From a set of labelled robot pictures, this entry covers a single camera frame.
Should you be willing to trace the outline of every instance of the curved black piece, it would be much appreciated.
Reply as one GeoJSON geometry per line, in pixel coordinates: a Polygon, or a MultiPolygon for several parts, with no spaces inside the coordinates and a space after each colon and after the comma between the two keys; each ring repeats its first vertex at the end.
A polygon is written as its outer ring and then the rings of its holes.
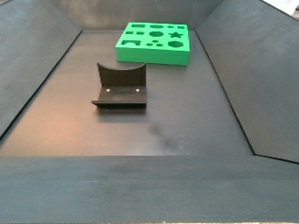
{"type": "Polygon", "coordinates": [[[97,63],[97,72],[101,89],[92,101],[97,107],[145,106],[145,64],[133,69],[113,69],[97,63]]]}

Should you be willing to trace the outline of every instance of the star-shaped hole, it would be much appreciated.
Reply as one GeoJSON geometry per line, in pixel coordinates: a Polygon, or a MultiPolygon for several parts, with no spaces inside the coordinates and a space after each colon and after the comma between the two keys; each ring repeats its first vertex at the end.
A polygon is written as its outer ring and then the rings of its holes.
{"type": "Polygon", "coordinates": [[[178,32],[174,33],[169,33],[170,38],[180,38],[182,34],[180,34],[178,32]]]}

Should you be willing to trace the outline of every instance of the black bracket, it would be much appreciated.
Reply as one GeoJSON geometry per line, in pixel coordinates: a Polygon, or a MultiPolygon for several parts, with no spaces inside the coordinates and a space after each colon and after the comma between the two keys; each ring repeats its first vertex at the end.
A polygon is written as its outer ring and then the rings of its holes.
{"type": "Polygon", "coordinates": [[[145,107],[145,64],[133,69],[113,69],[97,63],[101,83],[97,107],[145,107]]]}

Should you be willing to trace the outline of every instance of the green foam block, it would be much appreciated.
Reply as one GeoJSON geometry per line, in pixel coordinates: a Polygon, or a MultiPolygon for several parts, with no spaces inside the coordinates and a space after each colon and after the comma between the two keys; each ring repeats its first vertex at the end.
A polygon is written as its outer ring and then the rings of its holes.
{"type": "Polygon", "coordinates": [[[189,33],[185,24],[128,23],[116,43],[116,60],[186,66],[189,33]]]}

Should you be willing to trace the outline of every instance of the bin floor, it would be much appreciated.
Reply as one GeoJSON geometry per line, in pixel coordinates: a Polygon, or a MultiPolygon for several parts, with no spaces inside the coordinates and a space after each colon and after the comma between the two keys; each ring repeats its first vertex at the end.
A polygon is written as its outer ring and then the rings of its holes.
{"type": "Polygon", "coordinates": [[[217,76],[190,31],[188,66],[146,65],[146,109],[98,110],[97,62],[116,61],[121,31],[85,31],[0,148],[0,156],[249,155],[217,76]]]}

